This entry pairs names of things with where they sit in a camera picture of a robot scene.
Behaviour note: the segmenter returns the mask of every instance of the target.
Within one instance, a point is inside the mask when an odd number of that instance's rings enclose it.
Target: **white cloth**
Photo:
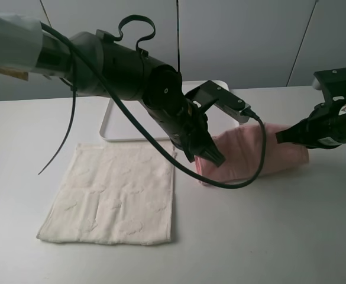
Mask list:
[[[173,156],[170,142],[163,144]],[[78,145],[37,238],[150,245],[170,241],[174,167],[147,143]]]

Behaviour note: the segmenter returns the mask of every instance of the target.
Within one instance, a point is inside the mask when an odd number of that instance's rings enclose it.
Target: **pink cloth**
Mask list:
[[[298,167],[309,161],[308,150],[292,143],[278,144],[275,133],[289,128],[284,125],[265,124],[267,134],[266,156],[261,175]],[[210,161],[195,157],[198,174],[219,182],[248,179],[256,172],[260,157],[262,134],[259,125],[243,125],[214,138],[226,161],[216,167]]]

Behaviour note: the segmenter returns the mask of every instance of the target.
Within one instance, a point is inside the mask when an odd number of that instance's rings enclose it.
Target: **tabletop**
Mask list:
[[[266,122],[294,124],[322,101],[311,87],[234,91]],[[0,102],[0,283],[346,283],[346,145],[237,190],[176,170],[173,241],[159,246],[36,239],[77,143],[99,136],[108,99]],[[179,153],[178,160],[191,167]]]

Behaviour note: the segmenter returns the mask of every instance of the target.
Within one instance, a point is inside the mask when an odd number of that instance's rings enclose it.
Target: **white tray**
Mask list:
[[[222,81],[214,80],[222,88],[229,90],[228,85]],[[193,88],[205,83],[205,81],[183,82],[182,92],[185,94]],[[124,101],[124,105],[130,110],[133,116],[141,125],[158,140],[169,139],[162,128],[149,116],[148,112],[137,101]],[[227,114],[224,114],[217,107],[212,106],[207,112],[208,131],[211,135],[219,135],[225,130],[238,126],[238,122]],[[110,99],[106,113],[103,118],[100,136],[106,141],[140,141],[145,140],[144,136],[132,125],[121,110]]]

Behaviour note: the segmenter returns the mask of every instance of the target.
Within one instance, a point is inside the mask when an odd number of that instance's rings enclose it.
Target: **black cable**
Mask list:
[[[73,79],[72,79],[72,84],[69,84],[68,81],[64,80],[63,78],[60,78],[60,80],[66,84],[67,86],[69,86],[73,92],[73,100],[72,100],[72,113],[70,114],[70,121],[69,121],[69,125],[67,126],[67,130],[66,130],[66,134],[64,136],[64,139],[62,139],[61,145],[60,147],[57,149],[57,151],[55,152],[55,154],[53,155],[53,157],[49,160],[49,162],[43,167],[43,169],[40,171],[40,173],[42,173],[49,165],[50,163],[54,160],[54,158],[58,155],[58,153],[60,152],[60,150],[62,149],[62,147],[65,144],[65,141],[67,139],[67,137],[69,136],[70,130],[72,129],[72,125],[73,125],[73,120],[74,120],[74,113],[76,111],[76,99],[77,99],[77,89],[76,89],[76,83],[77,83],[77,64],[76,61],[74,59],[74,54],[72,52],[72,50],[70,49],[70,53],[72,55],[72,71],[73,71]]]
[[[70,84],[67,80],[65,80],[64,78],[59,78],[61,80],[61,82],[63,82],[66,86],[69,86],[70,88],[73,87],[72,84]]]
[[[112,90],[111,86],[109,86],[107,80],[103,77],[103,75],[100,73],[100,71],[93,65],[93,63],[76,47],[74,44],[70,42],[70,40],[60,34],[58,31],[54,30],[53,28],[49,27],[48,25],[45,25],[41,23],[41,27],[44,31],[50,33],[53,35],[55,38],[60,40],[62,43],[68,46],[68,48],[74,52],[78,58],[84,62],[85,65],[87,65],[88,68],[95,74],[95,76],[98,78],[100,83],[103,85],[105,90],[108,92],[108,94],[111,96],[111,98],[114,100],[116,105],[119,107],[119,109],[123,112],[123,114],[131,121],[131,123],[137,128],[137,130],[156,148],[158,152],[162,156],[165,157],[171,164],[173,164],[175,167],[177,167],[179,170],[183,171],[185,174],[191,176],[192,178],[195,178],[197,180],[200,180],[202,182],[208,183],[210,185],[217,186],[219,188],[226,188],[226,189],[238,189],[238,188],[243,188],[249,184],[251,184],[255,179],[258,177],[260,174],[263,164],[264,164],[264,158],[265,158],[265,152],[266,152],[266,142],[267,142],[267,137],[266,137],[266,130],[264,127],[264,124],[262,120],[250,109],[245,110],[245,115],[248,115],[259,123],[261,127],[261,133],[262,133],[262,149],[261,149],[261,160],[260,164],[258,166],[257,171],[255,174],[249,179],[246,180],[245,182],[241,182],[236,185],[229,185],[226,183],[221,183],[221,182],[216,182],[212,179],[208,179],[206,177],[203,177],[191,170],[189,170],[187,167],[184,165],[180,164],[177,160],[175,160],[165,149],[159,145],[159,143],[148,133],[148,131],[136,120],[136,118],[130,113],[130,111],[125,107],[125,105],[122,103],[122,101],[119,99],[119,97],[116,95],[116,93]]]

